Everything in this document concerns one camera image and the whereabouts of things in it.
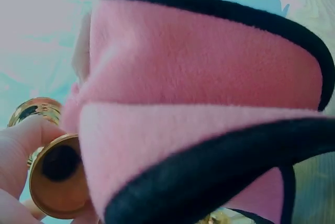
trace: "black binding edge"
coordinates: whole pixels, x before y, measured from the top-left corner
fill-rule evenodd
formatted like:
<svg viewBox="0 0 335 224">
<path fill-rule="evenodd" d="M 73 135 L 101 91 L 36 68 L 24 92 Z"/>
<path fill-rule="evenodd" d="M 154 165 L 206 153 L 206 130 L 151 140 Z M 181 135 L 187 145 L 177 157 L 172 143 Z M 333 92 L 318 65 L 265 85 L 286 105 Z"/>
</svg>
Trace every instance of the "black binding edge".
<svg viewBox="0 0 335 224">
<path fill-rule="evenodd" d="M 266 30 L 299 45 L 319 62 L 323 83 L 319 110 L 329 103 L 335 86 L 335 67 L 324 42 L 304 26 L 266 11 L 222 0 L 135 0 L 187 10 Z"/>
<path fill-rule="evenodd" d="M 247 218 L 253 220 L 256 224 L 275 224 L 272 221 L 264 219 L 263 217 L 259 215 L 253 214 L 252 212 L 246 212 L 240 209 L 233 209 L 233 208 L 231 208 L 231 210 L 238 212 L 239 214 L 242 214 L 243 216 L 246 216 Z"/>
<path fill-rule="evenodd" d="M 107 205 L 106 224 L 193 224 L 268 170 L 335 151 L 333 136 L 335 119 L 305 118 L 211 138 L 171 155 L 130 181 Z M 292 217 L 292 172 L 283 173 L 291 177 L 284 182 L 284 224 L 290 224 Z"/>
</svg>

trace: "pink felt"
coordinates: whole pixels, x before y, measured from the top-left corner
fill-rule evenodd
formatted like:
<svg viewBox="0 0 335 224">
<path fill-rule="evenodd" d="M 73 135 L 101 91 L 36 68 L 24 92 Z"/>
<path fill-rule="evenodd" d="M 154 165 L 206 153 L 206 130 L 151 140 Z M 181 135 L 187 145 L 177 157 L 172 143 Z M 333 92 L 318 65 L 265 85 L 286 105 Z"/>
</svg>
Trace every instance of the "pink felt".
<svg viewBox="0 0 335 224">
<path fill-rule="evenodd" d="M 130 179 L 172 153 L 211 136 L 262 122 L 309 116 L 319 114 L 218 105 L 87 104 L 80 117 L 80 138 L 93 204 L 103 217 L 108 201 Z M 227 206 L 279 223 L 282 192 L 281 176 L 272 170 Z"/>
<path fill-rule="evenodd" d="M 90 77 L 64 110 L 69 131 L 77 130 L 88 100 L 309 109 L 320 101 L 320 67 L 303 48 L 267 31 L 176 8 L 100 0 L 90 51 Z"/>
<path fill-rule="evenodd" d="M 90 76 L 80 89 L 74 84 L 61 127 L 80 130 L 101 217 L 129 179 L 175 151 L 246 125 L 314 115 L 223 105 L 313 110 L 320 101 L 320 67 L 303 48 L 267 31 L 162 5 L 99 0 L 90 51 Z M 281 194 L 276 173 L 260 181 L 275 183 L 273 193 Z M 271 204 L 265 193 L 254 193 L 260 205 L 242 196 L 231 203 L 278 223 L 282 198 Z"/>
</svg>

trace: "brass instrument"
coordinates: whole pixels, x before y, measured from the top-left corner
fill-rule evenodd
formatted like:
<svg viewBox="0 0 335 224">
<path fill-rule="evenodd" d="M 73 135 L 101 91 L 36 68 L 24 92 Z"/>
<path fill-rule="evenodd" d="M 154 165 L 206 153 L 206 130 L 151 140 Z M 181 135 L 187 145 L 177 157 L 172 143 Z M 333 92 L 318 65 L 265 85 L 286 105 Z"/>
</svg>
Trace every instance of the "brass instrument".
<svg viewBox="0 0 335 224">
<path fill-rule="evenodd" d="M 8 127 L 30 115 L 41 115 L 58 125 L 61 104 L 47 97 L 37 97 L 21 104 Z M 88 187 L 81 160 L 77 134 L 66 134 L 40 147 L 27 161 L 29 189 L 33 203 L 46 215 L 73 219 L 86 208 Z"/>
<path fill-rule="evenodd" d="M 231 219 L 222 210 L 216 210 L 196 224 L 231 224 Z"/>
</svg>

